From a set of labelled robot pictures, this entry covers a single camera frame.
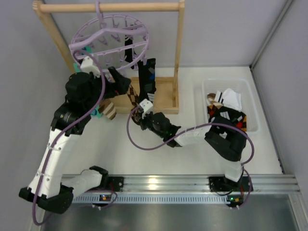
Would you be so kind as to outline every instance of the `wall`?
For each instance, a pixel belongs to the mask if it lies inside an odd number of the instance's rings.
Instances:
[[[153,2],[154,0],[102,0],[101,2]],[[76,3],[75,0],[46,0]],[[78,2],[93,3],[95,0]],[[186,0],[181,65],[249,65],[285,0]],[[173,66],[177,13],[129,13],[150,32],[148,57],[158,66]],[[67,42],[94,13],[54,14]]]
[[[308,1],[297,0],[255,69],[284,167],[308,205]]]
[[[27,230],[31,204],[18,197],[41,162],[69,70],[31,0],[0,7],[0,230]]]

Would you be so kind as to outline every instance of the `white basket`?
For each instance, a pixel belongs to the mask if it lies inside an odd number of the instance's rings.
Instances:
[[[255,133],[259,130],[259,118],[255,101],[253,100],[252,91],[249,83],[243,79],[227,79],[216,78],[208,79],[202,84],[203,105],[205,122],[208,123],[207,102],[206,97],[210,93],[215,93],[219,90],[224,92],[227,88],[231,88],[236,93],[241,94],[242,112],[247,115],[247,133]]]

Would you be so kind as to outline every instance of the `wooden stand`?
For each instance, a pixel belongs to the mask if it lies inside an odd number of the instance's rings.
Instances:
[[[185,9],[184,1],[185,0],[180,0],[179,2],[100,4],[101,12],[179,12],[174,75],[172,77],[156,78],[157,90],[155,93],[154,110],[165,114],[179,113],[178,75]],[[33,2],[33,10],[53,39],[68,68],[72,72],[75,72],[73,68],[74,60],[71,52],[50,13],[95,13],[95,4],[44,4],[39,0],[35,0]],[[137,77],[132,78],[132,84],[138,93],[139,83]],[[112,101],[114,102],[118,113],[127,114],[132,109],[132,105],[127,95],[118,96],[112,99]]]

